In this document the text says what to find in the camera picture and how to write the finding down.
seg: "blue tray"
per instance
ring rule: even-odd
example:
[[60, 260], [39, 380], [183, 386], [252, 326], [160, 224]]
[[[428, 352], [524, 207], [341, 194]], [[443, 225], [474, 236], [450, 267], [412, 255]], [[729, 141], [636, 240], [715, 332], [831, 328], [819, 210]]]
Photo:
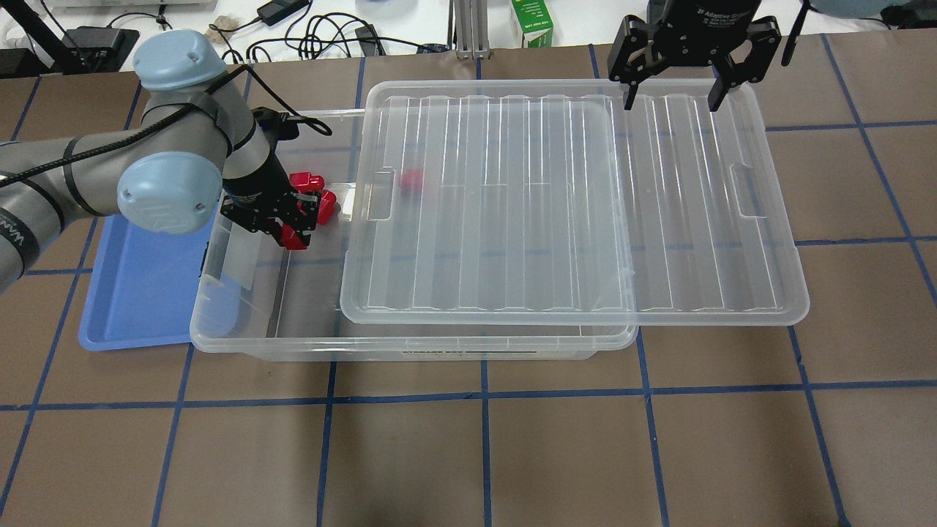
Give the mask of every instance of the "blue tray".
[[104, 220], [78, 340], [92, 352], [188, 342], [212, 222], [186, 235]]

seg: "light blue joint cap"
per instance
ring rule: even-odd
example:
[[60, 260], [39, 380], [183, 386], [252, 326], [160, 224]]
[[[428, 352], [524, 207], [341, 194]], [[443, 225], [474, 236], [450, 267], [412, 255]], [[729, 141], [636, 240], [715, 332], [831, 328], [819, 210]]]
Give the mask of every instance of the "light blue joint cap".
[[215, 213], [221, 172], [190, 152], [159, 152], [138, 159], [117, 183], [117, 206], [147, 231], [194, 233]]
[[225, 67], [208, 38], [191, 29], [160, 33], [133, 55], [140, 84], [157, 92], [204, 83], [224, 73]]

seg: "grid of blue tape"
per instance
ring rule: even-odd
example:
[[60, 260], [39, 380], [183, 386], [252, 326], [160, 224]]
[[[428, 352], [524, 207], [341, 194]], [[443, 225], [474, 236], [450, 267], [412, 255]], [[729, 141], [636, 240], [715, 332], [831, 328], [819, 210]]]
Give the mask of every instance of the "grid of blue tape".
[[[863, 142], [868, 149], [869, 155], [872, 158], [876, 172], [878, 173], [885, 192], [888, 195], [889, 200], [892, 203], [892, 206], [895, 210], [895, 214], [898, 216], [901, 228], [904, 230], [903, 237], [887, 237], [887, 238], [855, 238], [855, 239], [842, 239], [842, 240], [799, 240], [796, 244], [799, 247], [810, 247], [810, 246], [829, 246], [829, 245], [862, 245], [862, 244], [908, 244], [912, 251], [914, 252], [915, 259], [920, 268], [922, 278], [927, 284], [931, 299], [934, 304], [937, 305], [937, 294], [934, 292], [934, 285], [929, 274], [927, 267], [924, 265], [924, 261], [921, 258], [920, 250], [917, 247], [918, 242], [933, 242], [937, 241], [937, 235], [932, 236], [917, 236], [911, 233], [908, 223], [905, 221], [904, 215], [901, 212], [898, 200], [891, 189], [890, 184], [888, 183], [887, 176], [885, 171], [882, 168], [881, 163], [878, 160], [878, 157], [875, 153], [874, 148], [872, 147], [869, 136], [866, 133], [866, 128], [885, 128], [885, 127], [906, 127], [906, 126], [935, 126], [937, 121], [913, 121], [913, 122], [894, 122], [894, 123], [873, 123], [866, 124], [863, 123], [859, 113], [855, 107], [855, 103], [852, 99], [852, 96], [849, 92], [846, 82], [842, 77], [840, 72], [839, 65], [836, 61], [836, 57], [832, 52], [832, 49], [829, 46], [829, 42], [826, 36], [821, 36], [823, 40], [825, 51], [830, 62], [833, 65], [834, 71], [837, 75], [837, 78], [840, 82], [840, 87], [843, 94], [845, 95], [850, 110], [852, 111], [853, 118], [855, 120], [854, 124], [846, 125], [829, 125], [829, 126], [805, 126], [805, 127], [769, 127], [768, 131], [798, 131], [798, 130], [824, 130], [824, 129], [842, 129], [842, 128], [853, 128], [859, 130], [862, 135]], [[589, 60], [592, 66], [592, 72], [595, 78], [600, 77], [599, 66], [596, 58], [595, 48], [590, 44], [588, 46], [589, 51]], [[482, 63], [478, 61], [475, 65], [476, 78], [482, 78]], [[40, 80], [37, 79], [36, 83], [33, 86], [33, 89], [30, 93], [29, 99], [26, 102], [25, 107], [23, 108], [21, 117], [17, 122], [13, 136], [11, 139], [15, 140], [20, 132], [22, 123], [24, 122], [26, 115], [29, 111], [29, 107], [32, 104], [33, 98], [36, 95], [36, 92], [39, 87]], [[245, 98], [247, 98], [248, 91], [250, 89], [250, 78], [247, 78], [245, 84]], [[362, 90], [364, 85], [364, 59], [361, 59], [361, 63], [358, 71], [358, 81], [357, 81], [357, 91], [355, 95], [355, 107], [361, 107], [362, 101]], [[133, 98], [133, 103], [131, 104], [130, 111], [126, 118], [125, 128], [129, 128], [133, 114], [136, 110], [139, 98], [141, 94], [141, 89], [137, 87], [137, 93]], [[162, 506], [162, 498], [165, 492], [167, 480], [169, 477], [169, 471], [171, 466], [172, 459], [172, 450], [175, 445], [175, 436], [179, 426], [179, 418], [184, 410], [184, 408], [222, 408], [222, 407], [245, 407], [245, 406], [285, 406], [285, 405], [324, 405], [325, 406], [325, 418], [323, 422], [323, 435], [322, 435], [322, 449], [321, 449], [321, 463], [320, 463], [320, 477], [319, 477], [319, 490], [317, 495], [317, 518], [316, 524], [318, 526], [322, 525], [322, 513], [325, 506], [326, 498], [326, 489], [327, 489], [327, 478], [328, 478], [328, 459], [329, 459], [329, 446], [331, 439], [332, 431], [332, 414], [333, 408], [336, 404], [390, 404], [390, 403], [406, 403], [406, 402], [422, 402], [422, 401], [444, 401], [444, 400], [479, 400], [482, 403], [482, 450], [483, 450], [483, 495], [484, 495], [484, 523], [486, 527], [490, 527], [493, 522], [492, 518], [492, 500], [491, 500], [491, 491], [492, 485], [497, 484], [497, 481], [492, 481], [491, 477], [491, 443], [490, 443], [490, 434], [489, 434], [489, 416], [488, 416], [488, 404], [492, 399], [538, 399], [538, 398], [579, 398], [579, 397], [642, 397], [645, 400], [646, 404], [646, 414], [647, 414], [647, 430], [648, 430], [648, 440], [651, 450], [651, 458], [653, 462], [655, 483], [658, 492], [658, 501], [661, 511], [661, 520], [663, 526], [669, 526], [669, 514], [667, 511], [667, 499], [665, 492], [665, 465], [661, 461], [661, 453], [658, 447], [657, 441], [657, 430], [654, 418], [654, 407], [653, 407], [653, 398], [654, 396], [666, 396], [666, 395], [691, 395], [691, 394], [728, 394], [728, 393], [765, 393], [765, 392], [788, 392], [788, 391], [800, 391], [803, 392], [806, 398], [808, 409], [811, 415], [811, 421], [813, 424], [814, 432], [816, 434], [817, 443], [820, 448], [821, 459], [824, 464], [824, 469], [827, 477], [827, 482], [830, 487], [830, 492], [832, 495], [834, 506], [836, 507], [836, 512], [839, 517], [839, 523], [841, 526], [845, 527], [850, 525], [849, 520], [846, 517], [846, 511], [842, 504], [842, 499], [840, 498], [839, 486], [836, 481], [834, 466], [830, 460], [828, 450], [826, 448], [825, 437], [823, 433], [823, 427], [820, 422], [820, 416], [817, 413], [816, 405], [813, 401], [813, 392], [818, 390], [853, 390], [853, 389], [881, 389], [881, 388], [922, 388], [922, 387], [937, 387], [937, 379], [931, 380], [905, 380], [905, 381], [867, 381], [867, 382], [846, 382], [846, 383], [812, 383], [808, 376], [807, 370], [803, 364], [802, 355], [800, 352], [799, 342], [797, 340], [796, 331], [793, 327], [788, 328], [788, 333], [791, 340], [791, 346], [794, 351], [794, 360], [796, 361], [797, 368], [800, 374], [800, 384], [758, 384], [758, 385], [718, 385], [718, 386], [672, 386], [672, 387], [653, 387], [647, 368], [647, 356], [645, 352], [644, 338], [641, 332], [638, 333], [637, 338], [637, 353], [641, 370], [641, 381], [642, 386], [640, 388], [620, 388], [620, 389], [576, 389], [576, 390], [542, 390], [542, 391], [501, 391], [501, 392], [492, 392], [488, 387], [488, 364], [486, 361], [481, 361], [481, 386], [479, 392], [463, 392], [463, 393], [447, 393], [447, 394], [422, 394], [422, 395], [407, 395], [407, 396], [390, 396], [390, 397], [336, 397], [335, 396], [335, 376], [337, 370], [337, 364], [335, 362], [330, 364], [329, 367], [329, 381], [327, 395], [324, 398], [294, 398], [294, 399], [238, 399], [238, 400], [186, 400], [186, 385], [188, 381], [188, 374], [191, 368], [192, 356], [194, 354], [194, 348], [190, 345], [186, 351], [186, 362], [182, 371], [182, 378], [179, 383], [179, 390], [175, 401], [121, 401], [121, 402], [83, 402], [83, 403], [41, 403], [40, 399], [42, 396], [42, 391], [45, 386], [46, 379], [49, 374], [50, 366], [52, 365], [52, 360], [55, 356], [56, 347], [58, 345], [59, 339], [62, 337], [62, 330], [65, 326], [65, 321], [68, 316], [69, 311], [71, 310], [72, 304], [74, 302], [75, 290], [78, 286], [78, 280], [82, 275], [88, 274], [91, 272], [90, 268], [84, 266], [85, 260], [88, 255], [89, 248], [91, 246], [91, 240], [97, 226], [97, 219], [95, 218], [92, 221], [92, 224], [88, 230], [88, 233], [85, 236], [84, 246], [82, 248], [81, 258], [79, 259], [78, 266], [74, 269], [51, 269], [51, 270], [35, 270], [30, 271], [29, 275], [71, 275], [72, 283], [66, 297], [65, 305], [62, 309], [61, 315], [59, 317], [59, 322], [55, 330], [54, 338], [52, 339], [52, 345], [46, 362], [44, 364], [42, 373], [39, 377], [35, 395], [33, 396], [32, 402], [29, 404], [23, 405], [0, 405], [0, 412], [26, 412], [26, 422], [23, 426], [22, 435], [20, 441], [17, 445], [16, 453], [14, 460], [9, 468], [7, 474], [6, 483], [3, 488], [3, 494], [0, 496], [0, 515], [3, 514], [3, 510], [7, 503], [7, 497], [9, 495], [10, 488], [14, 483], [16, 476], [17, 468], [20, 464], [20, 459], [22, 457], [22, 452], [25, 447], [26, 441], [29, 437], [29, 430], [32, 427], [33, 419], [36, 415], [36, 412], [40, 411], [61, 411], [61, 410], [100, 410], [100, 409], [173, 409], [172, 421], [170, 427], [169, 439], [166, 445], [166, 453], [163, 459], [162, 468], [160, 472], [159, 484], [156, 493], [156, 501], [153, 509], [153, 517], [151, 521], [152, 526], [156, 526], [159, 523], [159, 515]]]

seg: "red object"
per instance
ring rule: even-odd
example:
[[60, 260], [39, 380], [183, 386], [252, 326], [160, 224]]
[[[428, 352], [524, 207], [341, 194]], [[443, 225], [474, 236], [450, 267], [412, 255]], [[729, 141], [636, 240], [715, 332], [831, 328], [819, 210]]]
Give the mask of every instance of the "red object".
[[287, 250], [303, 250], [308, 247], [289, 225], [283, 225], [283, 230], [280, 232], [280, 243]]
[[423, 192], [423, 171], [413, 169], [401, 173], [400, 189], [409, 194], [419, 194]]
[[329, 219], [331, 219], [332, 215], [335, 213], [335, 202], [337, 201], [338, 196], [335, 196], [335, 193], [331, 190], [324, 190], [322, 192], [322, 198], [319, 201], [319, 215], [316, 217], [316, 223], [325, 225], [329, 222]]
[[303, 194], [318, 192], [325, 188], [325, 178], [312, 172], [296, 172], [290, 174], [290, 185]]

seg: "green box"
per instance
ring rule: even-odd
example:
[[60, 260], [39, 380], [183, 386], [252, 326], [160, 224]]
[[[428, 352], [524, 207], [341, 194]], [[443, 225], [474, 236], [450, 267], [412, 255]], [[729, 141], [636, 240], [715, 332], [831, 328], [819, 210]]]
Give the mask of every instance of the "green box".
[[553, 19], [543, 0], [511, 0], [514, 34], [522, 48], [549, 48], [553, 45]]

